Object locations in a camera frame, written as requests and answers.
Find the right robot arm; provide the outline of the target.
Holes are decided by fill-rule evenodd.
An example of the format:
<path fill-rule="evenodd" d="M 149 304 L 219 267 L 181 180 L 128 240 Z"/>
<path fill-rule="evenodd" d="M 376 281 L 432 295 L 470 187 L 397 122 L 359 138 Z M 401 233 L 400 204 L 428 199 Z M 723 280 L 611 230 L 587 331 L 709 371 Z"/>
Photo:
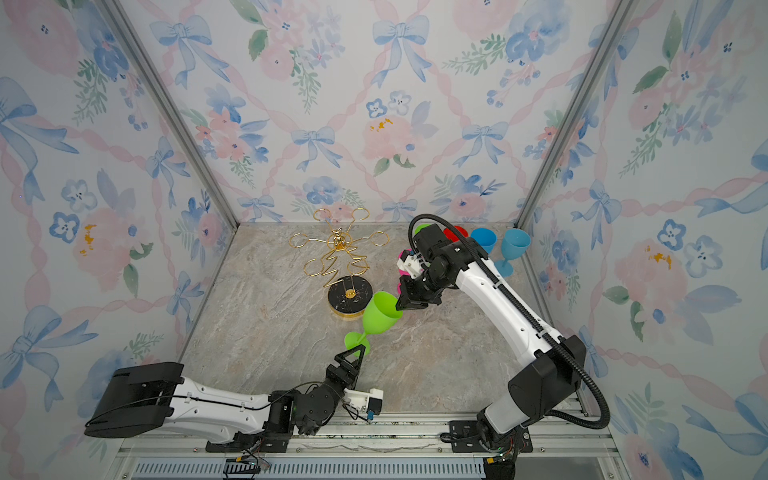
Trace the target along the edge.
<path fill-rule="evenodd" d="M 478 413 L 474 432 L 457 433 L 455 440 L 478 442 L 480 447 L 497 452 L 518 449 L 528 427 L 546 417 L 593 427 L 593 422 L 558 408 L 580 388 L 586 376 L 586 347 L 581 339 L 576 335 L 565 338 L 543 323 L 476 240 L 450 240 L 435 224 L 412 228 L 408 237 L 411 247 L 398 260 L 403 273 L 397 310 L 438 305 L 444 290 L 458 289 L 491 320 L 519 365 L 505 393 Z"/>

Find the pink wine glass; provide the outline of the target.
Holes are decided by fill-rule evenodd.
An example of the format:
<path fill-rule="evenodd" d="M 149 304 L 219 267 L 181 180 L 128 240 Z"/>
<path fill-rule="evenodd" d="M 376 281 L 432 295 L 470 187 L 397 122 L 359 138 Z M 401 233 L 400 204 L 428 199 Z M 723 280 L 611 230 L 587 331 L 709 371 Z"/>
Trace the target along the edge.
<path fill-rule="evenodd" d="M 421 273 L 421 265 L 411 250 L 403 250 L 397 260 L 398 279 L 415 279 Z"/>

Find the teal blue wine glass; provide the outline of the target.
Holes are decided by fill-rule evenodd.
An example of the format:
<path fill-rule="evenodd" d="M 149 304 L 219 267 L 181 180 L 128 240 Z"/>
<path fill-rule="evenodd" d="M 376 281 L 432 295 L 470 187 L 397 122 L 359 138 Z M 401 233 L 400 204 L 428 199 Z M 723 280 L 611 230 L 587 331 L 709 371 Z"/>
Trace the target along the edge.
<path fill-rule="evenodd" d="M 523 256 L 531 245 L 531 237 L 524 230 L 513 228 L 505 232 L 501 241 L 501 259 L 494 263 L 495 268 L 503 277 L 514 273 L 512 261 Z"/>

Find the green wine glass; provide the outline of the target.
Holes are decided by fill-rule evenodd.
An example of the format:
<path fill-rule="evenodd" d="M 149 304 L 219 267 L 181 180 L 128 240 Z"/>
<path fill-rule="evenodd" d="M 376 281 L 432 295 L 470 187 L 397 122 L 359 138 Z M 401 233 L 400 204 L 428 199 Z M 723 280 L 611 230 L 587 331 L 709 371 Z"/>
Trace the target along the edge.
<path fill-rule="evenodd" d="M 415 226 L 415 227 L 414 227 L 414 229 L 413 229 L 413 235 L 415 236 L 415 235 L 416 235 L 416 234 L 418 234 L 418 233 L 419 233 L 419 232 L 420 232 L 422 229 L 424 229 L 424 228 L 426 228 L 426 227 L 428 227 L 428 226 L 431 226 L 431 225 L 432 225 L 432 224 L 429 224 L 429 223 L 421 223 L 421 224 L 419 224 L 419 225 Z"/>
<path fill-rule="evenodd" d="M 403 312 L 397 309 L 397 298 L 387 292 L 377 292 L 363 312 L 363 332 L 350 332 L 344 338 L 347 350 L 364 345 L 366 351 L 370 350 L 369 338 L 379 335 L 391 329 L 403 316 Z"/>

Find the red wine glass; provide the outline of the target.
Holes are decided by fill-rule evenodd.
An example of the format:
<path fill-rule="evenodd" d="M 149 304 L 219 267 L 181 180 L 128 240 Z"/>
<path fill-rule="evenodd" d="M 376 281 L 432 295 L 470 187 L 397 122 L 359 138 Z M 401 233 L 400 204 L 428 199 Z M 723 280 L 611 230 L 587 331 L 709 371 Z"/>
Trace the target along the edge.
<path fill-rule="evenodd" d="M 454 229 L 445 227 L 443 233 L 450 242 L 457 242 L 468 236 L 468 232 L 461 226 L 455 226 Z"/>

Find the bright blue wine glass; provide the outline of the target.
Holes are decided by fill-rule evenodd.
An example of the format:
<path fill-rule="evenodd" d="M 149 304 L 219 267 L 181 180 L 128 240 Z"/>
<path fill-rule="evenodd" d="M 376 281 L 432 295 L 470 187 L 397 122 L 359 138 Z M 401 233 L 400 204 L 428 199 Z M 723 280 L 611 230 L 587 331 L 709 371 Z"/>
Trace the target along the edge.
<path fill-rule="evenodd" d="M 498 240 L 498 237 L 494 231 L 483 227 L 475 228 L 471 232 L 470 237 L 483 248 L 488 256 L 492 254 Z"/>

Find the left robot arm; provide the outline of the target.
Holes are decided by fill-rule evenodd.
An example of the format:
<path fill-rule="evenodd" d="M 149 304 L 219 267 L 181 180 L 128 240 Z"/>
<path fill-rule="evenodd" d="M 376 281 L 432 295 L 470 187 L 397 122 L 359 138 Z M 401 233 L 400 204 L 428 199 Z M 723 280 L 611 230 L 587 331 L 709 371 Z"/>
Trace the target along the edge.
<path fill-rule="evenodd" d="M 152 430 L 195 436 L 225 450 L 248 449 L 259 440 L 315 435 L 338 408 L 370 421 L 380 414 L 383 392 L 357 390 L 366 349 L 339 353 L 320 382 L 270 394 L 239 394 L 202 385 L 183 364 L 163 362 L 118 369 L 108 383 L 85 435 L 131 438 Z"/>

